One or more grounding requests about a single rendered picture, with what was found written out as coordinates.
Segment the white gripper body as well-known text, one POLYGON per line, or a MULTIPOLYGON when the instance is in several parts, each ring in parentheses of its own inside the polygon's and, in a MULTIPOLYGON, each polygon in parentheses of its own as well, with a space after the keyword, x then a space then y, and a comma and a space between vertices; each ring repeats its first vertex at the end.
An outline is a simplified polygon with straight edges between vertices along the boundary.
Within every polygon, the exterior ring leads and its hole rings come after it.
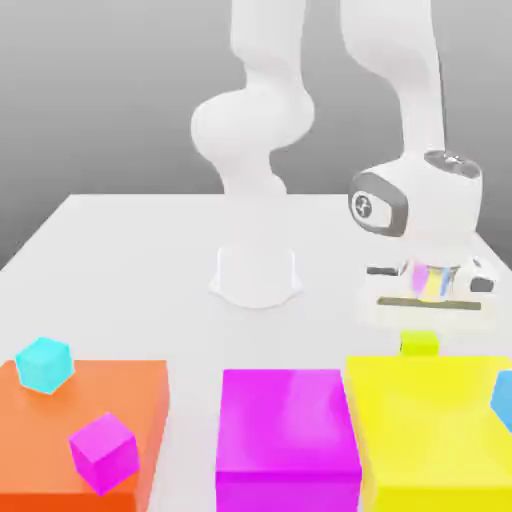
POLYGON ((362 286, 356 292, 356 319, 375 328, 424 329, 441 331, 489 331, 495 328, 495 295, 476 294, 473 299, 481 304, 479 310, 451 309, 404 305, 379 305, 377 289, 362 286))

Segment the small lime green cube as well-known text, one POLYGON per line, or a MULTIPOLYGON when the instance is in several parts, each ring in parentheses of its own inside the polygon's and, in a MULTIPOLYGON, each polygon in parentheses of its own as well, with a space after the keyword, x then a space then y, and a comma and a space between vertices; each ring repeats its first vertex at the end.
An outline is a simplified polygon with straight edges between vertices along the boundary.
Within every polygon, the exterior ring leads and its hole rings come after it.
POLYGON ((429 330, 403 330, 400 333, 400 354, 404 356, 435 356, 439 353, 439 339, 429 330))

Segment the small blue cube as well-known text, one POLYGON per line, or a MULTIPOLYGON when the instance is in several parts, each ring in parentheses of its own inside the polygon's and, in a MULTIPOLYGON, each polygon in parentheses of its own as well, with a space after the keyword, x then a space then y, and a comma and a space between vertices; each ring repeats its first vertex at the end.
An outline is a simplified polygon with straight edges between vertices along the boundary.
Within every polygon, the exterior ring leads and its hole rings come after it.
POLYGON ((498 372, 490 406, 508 431, 512 433, 512 369, 498 372))

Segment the small magenta cube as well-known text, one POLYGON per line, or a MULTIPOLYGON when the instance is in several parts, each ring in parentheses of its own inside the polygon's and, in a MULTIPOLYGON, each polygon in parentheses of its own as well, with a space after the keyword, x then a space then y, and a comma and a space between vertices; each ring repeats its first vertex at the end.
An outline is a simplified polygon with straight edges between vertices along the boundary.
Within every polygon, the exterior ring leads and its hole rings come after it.
POLYGON ((112 413, 90 422, 68 441, 77 473, 99 496, 140 469, 136 437, 112 413))

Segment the small cyan cube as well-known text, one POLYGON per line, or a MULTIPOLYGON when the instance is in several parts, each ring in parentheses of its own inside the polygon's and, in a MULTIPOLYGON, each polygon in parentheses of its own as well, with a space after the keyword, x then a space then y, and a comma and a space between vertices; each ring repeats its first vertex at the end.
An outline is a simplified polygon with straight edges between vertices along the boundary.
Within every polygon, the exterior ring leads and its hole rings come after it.
POLYGON ((20 384, 30 390, 53 394, 75 372, 68 344, 40 337, 15 356, 20 384))

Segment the large yellow box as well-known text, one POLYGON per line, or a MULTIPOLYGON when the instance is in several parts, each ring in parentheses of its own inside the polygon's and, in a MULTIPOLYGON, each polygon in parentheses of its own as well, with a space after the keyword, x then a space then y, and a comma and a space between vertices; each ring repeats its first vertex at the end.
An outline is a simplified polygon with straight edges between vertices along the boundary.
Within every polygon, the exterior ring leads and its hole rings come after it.
POLYGON ((503 356, 350 356, 343 381, 363 512, 512 512, 512 433, 491 409, 503 356))

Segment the large magenta box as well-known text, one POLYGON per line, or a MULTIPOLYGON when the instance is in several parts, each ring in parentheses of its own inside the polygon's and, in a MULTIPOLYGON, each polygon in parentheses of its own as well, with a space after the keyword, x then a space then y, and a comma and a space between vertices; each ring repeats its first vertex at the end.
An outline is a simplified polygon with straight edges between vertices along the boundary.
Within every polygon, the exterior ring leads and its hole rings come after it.
POLYGON ((216 512, 358 512, 362 468, 338 369, 227 369, 216 512))

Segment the large orange box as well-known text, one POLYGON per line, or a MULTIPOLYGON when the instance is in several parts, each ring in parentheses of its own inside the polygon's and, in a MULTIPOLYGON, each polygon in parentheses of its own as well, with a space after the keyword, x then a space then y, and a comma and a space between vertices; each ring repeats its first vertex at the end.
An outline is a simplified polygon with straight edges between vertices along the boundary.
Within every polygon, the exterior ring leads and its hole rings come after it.
POLYGON ((169 410, 162 360, 78 360, 45 395, 20 384, 14 361, 0 366, 0 512, 149 512, 169 410), (99 419, 135 438, 140 468, 98 495, 75 464, 105 459, 99 419))

